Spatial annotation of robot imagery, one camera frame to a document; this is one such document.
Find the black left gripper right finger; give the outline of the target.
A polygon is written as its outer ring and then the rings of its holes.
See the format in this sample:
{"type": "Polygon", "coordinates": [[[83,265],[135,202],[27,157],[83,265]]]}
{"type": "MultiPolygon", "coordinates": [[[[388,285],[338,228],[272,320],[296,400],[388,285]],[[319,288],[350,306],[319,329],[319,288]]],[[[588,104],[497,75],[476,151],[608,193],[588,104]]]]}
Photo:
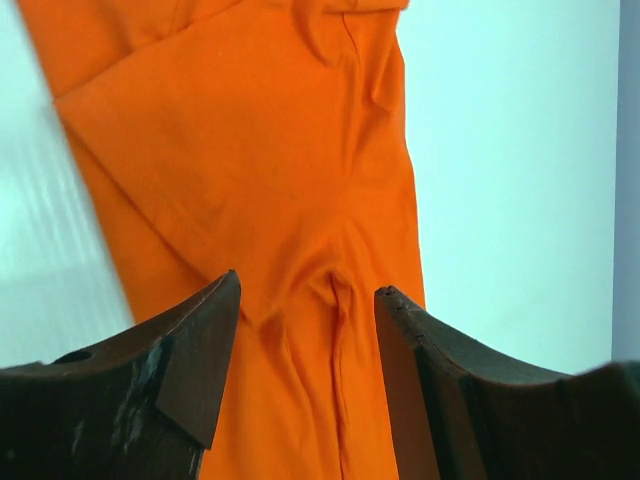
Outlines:
{"type": "Polygon", "coordinates": [[[500,353],[394,287],[375,294],[403,479],[635,479],[639,365],[578,375],[500,353]]]}

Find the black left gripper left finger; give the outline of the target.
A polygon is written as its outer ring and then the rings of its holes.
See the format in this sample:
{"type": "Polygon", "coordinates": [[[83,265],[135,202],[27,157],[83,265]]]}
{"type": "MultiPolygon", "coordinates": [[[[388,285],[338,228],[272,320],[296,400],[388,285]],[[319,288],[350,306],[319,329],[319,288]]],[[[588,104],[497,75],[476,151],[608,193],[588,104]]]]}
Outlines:
{"type": "Polygon", "coordinates": [[[239,315],[227,272],[99,343],[1,372],[5,479],[195,479],[212,446],[239,315]]]}

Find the orange t-shirt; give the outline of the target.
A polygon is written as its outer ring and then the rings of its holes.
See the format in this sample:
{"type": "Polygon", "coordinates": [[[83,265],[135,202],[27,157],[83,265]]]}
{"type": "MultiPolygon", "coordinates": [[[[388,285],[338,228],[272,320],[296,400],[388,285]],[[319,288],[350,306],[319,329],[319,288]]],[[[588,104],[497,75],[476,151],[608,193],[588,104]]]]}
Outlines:
{"type": "Polygon", "coordinates": [[[136,320],[228,270],[206,479],[394,479],[375,291],[424,297],[403,1],[23,1],[136,320]]]}

